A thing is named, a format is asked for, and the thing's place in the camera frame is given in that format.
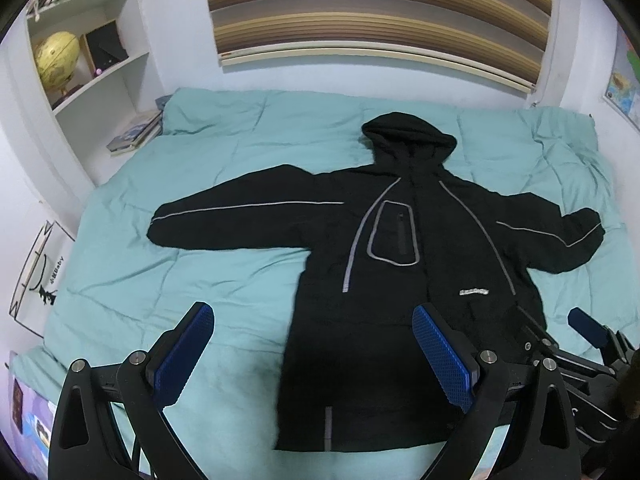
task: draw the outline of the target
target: jacket hood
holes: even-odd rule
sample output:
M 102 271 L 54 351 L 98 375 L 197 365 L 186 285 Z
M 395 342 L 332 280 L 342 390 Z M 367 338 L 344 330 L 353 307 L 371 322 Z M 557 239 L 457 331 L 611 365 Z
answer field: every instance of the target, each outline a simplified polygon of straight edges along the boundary
M 380 166 L 442 164 L 458 143 L 427 121 L 401 112 L 376 117 L 362 125 L 362 133 L 373 142 L 375 164 Z

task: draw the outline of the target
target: jacket sleeve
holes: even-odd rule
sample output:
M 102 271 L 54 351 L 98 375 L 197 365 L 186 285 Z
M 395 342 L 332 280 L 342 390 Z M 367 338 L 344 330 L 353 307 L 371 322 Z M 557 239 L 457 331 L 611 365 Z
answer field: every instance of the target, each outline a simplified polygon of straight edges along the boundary
M 527 267 L 567 272 L 588 262 L 602 243 L 605 231 L 593 209 L 562 216 L 555 203 L 533 193 L 493 195 L 499 197 L 494 229 Z
M 311 248 L 342 204 L 323 190 L 325 178 L 293 166 L 249 173 L 160 206 L 147 236 L 181 249 Z

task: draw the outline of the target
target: globe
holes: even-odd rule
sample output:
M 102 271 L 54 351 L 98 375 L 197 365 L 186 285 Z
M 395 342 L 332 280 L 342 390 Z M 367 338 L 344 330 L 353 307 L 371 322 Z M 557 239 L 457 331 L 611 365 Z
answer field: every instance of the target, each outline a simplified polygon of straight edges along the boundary
M 71 32 L 56 32 L 36 47 L 34 60 L 46 91 L 63 89 L 73 77 L 80 43 Z

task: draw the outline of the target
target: black jacket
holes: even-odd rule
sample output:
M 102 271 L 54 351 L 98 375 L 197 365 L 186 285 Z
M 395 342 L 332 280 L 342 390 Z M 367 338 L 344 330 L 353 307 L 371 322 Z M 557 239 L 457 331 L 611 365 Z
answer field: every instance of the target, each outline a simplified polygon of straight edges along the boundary
M 450 405 L 411 329 L 429 301 L 476 348 L 523 358 L 510 312 L 545 325 L 527 267 L 564 272 L 604 236 L 595 211 L 562 216 L 442 166 L 456 139 L 391 113 L 362 127 L 370 166 L 279 166 L 164 204 L 149 239 L 183 249 L 308 248 L 282 364 L 277 449 L 372 451 L 446 439 Z

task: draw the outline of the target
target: bed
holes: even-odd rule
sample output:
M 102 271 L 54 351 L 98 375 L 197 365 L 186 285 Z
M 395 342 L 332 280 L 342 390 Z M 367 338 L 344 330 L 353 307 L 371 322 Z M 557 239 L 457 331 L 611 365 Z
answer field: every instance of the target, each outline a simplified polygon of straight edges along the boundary
M 560 275 L 530 272 L 549 332 L 564 349 L 598 358 L 566 324 L 574 306 L 638 343 L 638 274 L 591 118 L 559 108 L 505 112 L 313 92 L 181 89 L 166 105 L 164 134 L 91 196 L 44 342 L 16 357 L 12 371 L 56 402 L 74 359 L 121 362 L 205 301 L 215 311 L 214 336 L 165 413 L 209 478 L 419 478 L 440 445 L 353 454 L 272 449 L 280 361 L 306 251 L 183 251 L 146 238 L 162 203 L 250 171 L 369 164 L 360 127 L 391 111 L 455 136 L 446 168 L 457 176 L 503 194 L 531 191 L 564 214 L 596 209 L 606 236 L 589 263 Z M 130 447 L 124 412 L 117 417 Z M 481 467 L 491 465 L 504 435 L 504 428 L 495 431 Z

